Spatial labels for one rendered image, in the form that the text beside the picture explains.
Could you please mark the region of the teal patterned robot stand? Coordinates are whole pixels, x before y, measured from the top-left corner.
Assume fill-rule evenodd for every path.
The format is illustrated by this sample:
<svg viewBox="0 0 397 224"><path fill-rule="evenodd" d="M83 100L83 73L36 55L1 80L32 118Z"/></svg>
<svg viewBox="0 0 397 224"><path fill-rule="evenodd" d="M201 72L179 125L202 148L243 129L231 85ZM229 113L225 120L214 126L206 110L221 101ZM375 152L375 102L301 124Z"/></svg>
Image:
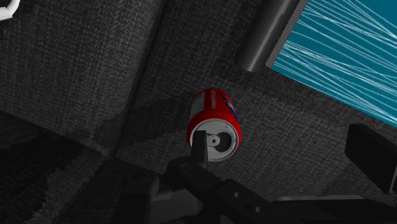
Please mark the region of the teal patterned robot stand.
<svg viewBox="0 0 397 224"><path fill-rule="evenodd" d="M397 0L308 0L270 68L397 128Z"/></svg>

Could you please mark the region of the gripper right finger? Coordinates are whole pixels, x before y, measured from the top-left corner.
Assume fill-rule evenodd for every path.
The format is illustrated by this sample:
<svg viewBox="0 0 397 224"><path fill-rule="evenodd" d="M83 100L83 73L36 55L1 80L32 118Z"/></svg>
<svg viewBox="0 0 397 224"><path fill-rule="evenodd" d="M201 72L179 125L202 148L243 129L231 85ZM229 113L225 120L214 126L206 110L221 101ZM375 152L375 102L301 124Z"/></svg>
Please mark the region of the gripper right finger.
<svg viewBox="0 0 397 224"><path fill-rule="evenodd" d="M397 194L397 145L354 123L348 128L345 155L384 193Z"/></svg>

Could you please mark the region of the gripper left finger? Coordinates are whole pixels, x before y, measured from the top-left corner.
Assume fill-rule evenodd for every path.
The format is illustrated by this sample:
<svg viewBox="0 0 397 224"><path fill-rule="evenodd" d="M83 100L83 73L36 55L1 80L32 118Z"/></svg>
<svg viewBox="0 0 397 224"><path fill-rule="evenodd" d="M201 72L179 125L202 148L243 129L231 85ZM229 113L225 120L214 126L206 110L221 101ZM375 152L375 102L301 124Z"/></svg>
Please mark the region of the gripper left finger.
<svg viewBox="0 0 397 224"><path fill-rule="evenodd" d="M190 156L168 164L166 183L187 190L204 205L198 214L183 215L186 224L221 224L222 215L235 224L279 224L271 203L232 179L221 180L207 170L207 163L207 133L196 131ZM155 172L130 175L115 209L115 224L150 224L151 200L159 186Z"/></svg>

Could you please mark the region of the red drink can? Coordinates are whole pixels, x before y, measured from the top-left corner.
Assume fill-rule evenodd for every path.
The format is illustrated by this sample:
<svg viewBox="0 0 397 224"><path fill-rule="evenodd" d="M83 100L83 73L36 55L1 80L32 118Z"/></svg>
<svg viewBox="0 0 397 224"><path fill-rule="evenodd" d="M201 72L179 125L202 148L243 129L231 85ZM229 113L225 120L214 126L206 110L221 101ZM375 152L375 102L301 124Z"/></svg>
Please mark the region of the red drink can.
<svg viewBox="0 0 397 224"><path fill-rule="evenodd" d="M229 96L217 88L207 88L192 100L186 140L193 144L193 133L205 131L208 161L230 158L240 145L242 132Z"/></svg>

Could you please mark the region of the dark grey cylinder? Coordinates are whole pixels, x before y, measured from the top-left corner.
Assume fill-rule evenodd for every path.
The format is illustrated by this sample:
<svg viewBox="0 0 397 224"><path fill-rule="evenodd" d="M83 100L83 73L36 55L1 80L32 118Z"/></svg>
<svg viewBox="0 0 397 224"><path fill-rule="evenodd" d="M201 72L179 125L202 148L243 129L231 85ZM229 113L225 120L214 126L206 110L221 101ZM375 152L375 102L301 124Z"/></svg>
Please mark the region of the dark grey cylinder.
<svg viewBox="0 0 397 224"><path fill-rule="evenodd" d="M270 64L276 46L302 0L261 0L256 15L236 53L237 65L257 72Z"/></svg>

